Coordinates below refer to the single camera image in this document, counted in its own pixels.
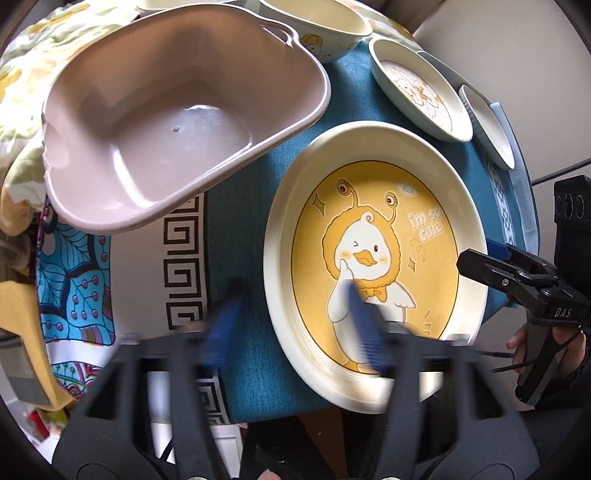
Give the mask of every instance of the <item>wall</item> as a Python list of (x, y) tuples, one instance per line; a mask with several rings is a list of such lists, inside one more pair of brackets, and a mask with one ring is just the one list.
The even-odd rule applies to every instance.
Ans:
[[(415, 37), (501, 102), (532, 179), (591, 157), (591, 56), (554, 0), (447, 0)], [(591, 176), (591, 167), (580, 173)], [(534, 195), (540, 256), (552, 261), (553, 182), (535, 187)], [(504, 350), (524, 321), (522, 309), (503, 309), (483, 325), (478, 344)], [(512, 393), (517, 376), (500, 376)]]

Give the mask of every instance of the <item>yellow floral cloth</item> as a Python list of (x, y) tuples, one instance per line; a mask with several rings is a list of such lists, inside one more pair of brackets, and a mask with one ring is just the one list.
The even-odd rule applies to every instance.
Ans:
[(137, 17), (135, 2), (86, 0), (26, 28), (0, 57), (0, 229), (19, 235), (45, 201), (41, 108), (80, 50)]

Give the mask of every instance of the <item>duck beak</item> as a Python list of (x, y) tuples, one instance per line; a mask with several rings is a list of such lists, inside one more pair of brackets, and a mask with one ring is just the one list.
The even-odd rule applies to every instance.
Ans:
[(357, 252), (353, 256), (360, 264), (366, 267), (371, 267), (377, 263), (369, 250), (361, 250), (361, 252)]

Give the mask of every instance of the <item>teal tablecloth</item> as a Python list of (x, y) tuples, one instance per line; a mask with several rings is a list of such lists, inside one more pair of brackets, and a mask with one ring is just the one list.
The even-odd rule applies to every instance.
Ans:
[[(343, 59), (325, 66), (332, 85), (332, 98), (322, 119), (206, 194), (211, 300), (221, 299), (233, 277), (247, 279), (252, 293), (251, 306), (239, 322), (233, 340), (233, 361), (222, 371), (229, 416), (234, 422), (282, 417), (327, 406), (327, 402), (297, 375), (283, 354), (269, 318), (262, 273), (265, 227), (275, 191), (297, 154), (326, 130), (346, 122), (376, 120), (418, 134), (438, 149), (462, 177), (476, 203), (486, 237), (498, 242), (509, 240), (525, 248), (519, 208), (508, 172), (491, 167), (474, 142), (441, 142), (415, 127), (374, 81), (369, 69), (367, 43), (361, 43)], [(491, 171), (497, 178), (496, 192)], [(499, 190), (501, 196), (504, 193), (505, 204), (502, 199), (498, 201)], [(504, 294), (491, 290), (485, 320), (507, 303)]]

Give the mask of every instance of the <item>finger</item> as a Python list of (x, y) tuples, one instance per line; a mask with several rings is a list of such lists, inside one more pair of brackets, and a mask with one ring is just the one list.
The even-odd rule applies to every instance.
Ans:
[[(523, 363), (524, 359), (525, 359), (525, 344), (522, 343), (515, 350), (515, 355), (513, 355), (513, 365)], [(521, 375), (525, 371), (525, 368), (518, 368), (515, 371)]]
[(562, 343), (567, 342), (570, 338), (579, 331), (578, 328), (575, 327), (553, 327), (552, 328), (552, 336), (557, 344), (561, 345)]
[(587, 347), (587, 339), (584, 334), (580, 334), (574, 339), (566, 348), (562, 361), (558, 366), (558, 375), (561, 377), (568, 377), (576, 369), (585, 358)]
[(279, 476), (276, 473), (266, 470), (262, 473), (258, 480), (281, 480), (281, 478), (279, 478)]
[(513, 350), (517, 348), (519, 345), (525, 342), (525, 336), (527, 331), (527, 324), (523, 324), (519, 330), (515, 332), (515, 334), (509, 339), (507, 342), (507, 349)]

